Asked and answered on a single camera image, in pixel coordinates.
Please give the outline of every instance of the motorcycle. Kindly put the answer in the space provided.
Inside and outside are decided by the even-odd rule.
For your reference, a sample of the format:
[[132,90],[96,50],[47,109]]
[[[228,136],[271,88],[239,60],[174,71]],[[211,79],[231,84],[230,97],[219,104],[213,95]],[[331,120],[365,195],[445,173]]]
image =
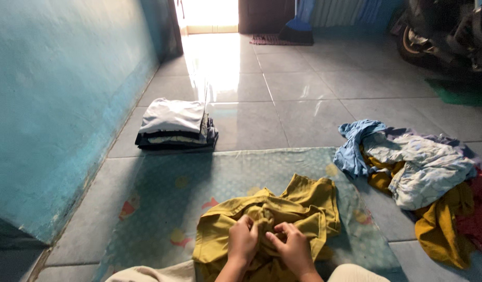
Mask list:
[[482,0],[406,0],[399,22],[404,60],[482,72]]

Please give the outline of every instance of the red cloth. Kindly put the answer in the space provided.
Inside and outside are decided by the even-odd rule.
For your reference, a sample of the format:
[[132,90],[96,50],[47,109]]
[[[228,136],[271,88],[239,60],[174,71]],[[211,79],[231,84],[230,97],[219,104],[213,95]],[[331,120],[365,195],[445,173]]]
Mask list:
[[465,234],[482,251],[482,170],[476,168],[478,176],[469,181],[474,193],[474,213],[457,216],[457,232]]

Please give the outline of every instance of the cartoon print mat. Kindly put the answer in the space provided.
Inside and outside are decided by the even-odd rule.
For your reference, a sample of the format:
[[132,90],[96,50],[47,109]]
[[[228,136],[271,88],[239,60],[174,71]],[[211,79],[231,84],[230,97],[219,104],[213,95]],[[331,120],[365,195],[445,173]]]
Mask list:
[[209,208],[263,187],[280,195],[294,173],[330,178],[337,187],[342,233],[327,240],[334,256],[317,263],[318,269],[355,263],[388,278],[404,275],[357,189],[333,164],[335,151],[328,147],[145,156],[94,281],[132,266],[163,268],[190,260],[196,225]]

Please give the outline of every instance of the motorcycle wheel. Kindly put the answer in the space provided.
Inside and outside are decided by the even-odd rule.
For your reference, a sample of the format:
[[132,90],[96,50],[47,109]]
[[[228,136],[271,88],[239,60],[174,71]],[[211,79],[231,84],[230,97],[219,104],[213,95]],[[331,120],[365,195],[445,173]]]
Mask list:
[[409,26],[401,29],[397,40],[398,52],[405,61],[419,64],[426,60],[428,54],[424,52],[424,46],[414,44],[410,41],[408,36],[410,30],[411,27]]

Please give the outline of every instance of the white folded shirt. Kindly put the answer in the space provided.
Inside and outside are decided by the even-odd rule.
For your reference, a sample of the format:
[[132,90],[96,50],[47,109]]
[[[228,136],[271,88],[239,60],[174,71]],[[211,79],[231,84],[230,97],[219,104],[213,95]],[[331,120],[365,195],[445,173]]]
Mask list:
[[155,99],[144,114],[138,133],[188,131],[200,133],[205,103]]

